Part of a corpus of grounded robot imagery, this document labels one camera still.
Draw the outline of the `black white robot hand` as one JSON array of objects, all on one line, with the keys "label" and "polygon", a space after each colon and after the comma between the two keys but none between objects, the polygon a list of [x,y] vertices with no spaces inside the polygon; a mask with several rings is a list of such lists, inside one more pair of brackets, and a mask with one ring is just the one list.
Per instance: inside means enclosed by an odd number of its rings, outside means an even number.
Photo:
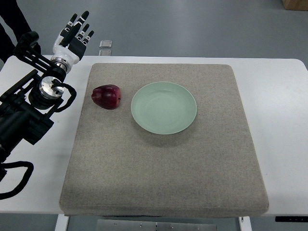
[{"label": "black white robot hand", "polygon": [[87,44],[94,34],[93,30],[88,31],[90,25],[85,23],[89,14],[89,11],[81,16],[74,14],[61,30],[53,45],[53,62],[62,61],[70,67],[83,58]]}]

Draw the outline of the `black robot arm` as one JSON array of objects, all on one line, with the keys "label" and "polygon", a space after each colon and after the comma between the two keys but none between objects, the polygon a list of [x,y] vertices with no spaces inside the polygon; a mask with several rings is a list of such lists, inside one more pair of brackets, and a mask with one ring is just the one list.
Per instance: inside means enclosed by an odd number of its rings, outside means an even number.
[{"label": "black robot arm", "polygon": [[21,140],[36,144],[53,126],[50,117],[68,108],[77,93],[64,83],[71,64],[63,57],[48,60],[34,50],[39,36],[31,31],[18,41],[14,55],[34,67],[0,97],[0,161]]}]

